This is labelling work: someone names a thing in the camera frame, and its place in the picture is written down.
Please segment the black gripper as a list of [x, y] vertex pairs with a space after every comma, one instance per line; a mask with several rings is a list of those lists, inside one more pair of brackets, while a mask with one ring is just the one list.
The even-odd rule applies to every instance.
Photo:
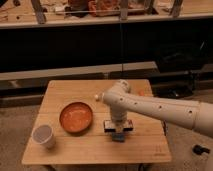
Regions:
[[126, 120], [123, 123], [114, 123], [111, 120], [105, 120], [103, 122], [105, 132], [125, 132], [133, 130], [133, 122]]

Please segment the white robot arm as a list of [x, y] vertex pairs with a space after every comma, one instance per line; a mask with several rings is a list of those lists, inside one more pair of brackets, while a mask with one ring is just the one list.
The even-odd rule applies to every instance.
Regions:
[[213, 138], [213, 104], [139, 96], [130, 91], [129, 83], [119, 80], [95, 96], [110, 108], [111, 122], [117, 128], [127, 121], [127, 112], [135, 112]]

